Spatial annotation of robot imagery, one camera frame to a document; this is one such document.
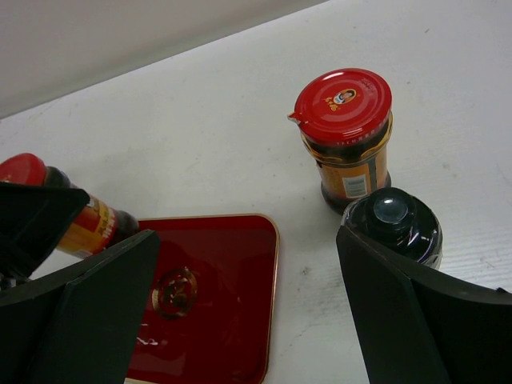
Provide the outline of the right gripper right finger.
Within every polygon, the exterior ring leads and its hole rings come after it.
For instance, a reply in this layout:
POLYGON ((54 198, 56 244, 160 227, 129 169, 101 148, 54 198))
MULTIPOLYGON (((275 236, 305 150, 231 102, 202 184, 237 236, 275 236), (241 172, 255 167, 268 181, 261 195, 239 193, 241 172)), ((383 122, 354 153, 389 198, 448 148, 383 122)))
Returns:
POLYGON ((336 244, 371 383, 509 383, 511 294, 341 226, 336 244))

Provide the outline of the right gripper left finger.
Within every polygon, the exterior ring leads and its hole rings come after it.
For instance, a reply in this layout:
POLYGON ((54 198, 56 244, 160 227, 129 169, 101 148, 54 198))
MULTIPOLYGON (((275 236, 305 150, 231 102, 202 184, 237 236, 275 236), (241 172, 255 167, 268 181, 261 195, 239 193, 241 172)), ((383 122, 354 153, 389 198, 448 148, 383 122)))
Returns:
POLYGON ((144 230, 1 293, 3 383, 123 383, 160 241, 144 230))

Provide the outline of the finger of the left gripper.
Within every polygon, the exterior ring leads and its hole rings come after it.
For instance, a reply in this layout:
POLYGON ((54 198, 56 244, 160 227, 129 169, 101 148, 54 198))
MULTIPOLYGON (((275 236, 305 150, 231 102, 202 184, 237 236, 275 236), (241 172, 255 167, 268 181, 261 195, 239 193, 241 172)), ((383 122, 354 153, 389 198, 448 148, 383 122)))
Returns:
POLYGON ((89 202, 81 189, 1 183, 1 275, 24 280, 89 202))

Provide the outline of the dark sauce jar red lid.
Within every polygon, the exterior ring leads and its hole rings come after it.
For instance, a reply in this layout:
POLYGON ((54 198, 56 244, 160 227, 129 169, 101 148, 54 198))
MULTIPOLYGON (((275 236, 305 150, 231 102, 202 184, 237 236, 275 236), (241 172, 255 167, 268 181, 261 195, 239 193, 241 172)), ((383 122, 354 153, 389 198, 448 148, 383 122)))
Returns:
MULTIPOLYGON (((76 188, 64 172, 46 165, 30 153, 5 160, 1 164, 1 180, 28 186, 76 188)), ((90 195, 89 202, 72 221, 57 249, 78 258, 88 258, 138 231, 138 220, 131 214, 116 210, 90 195)))

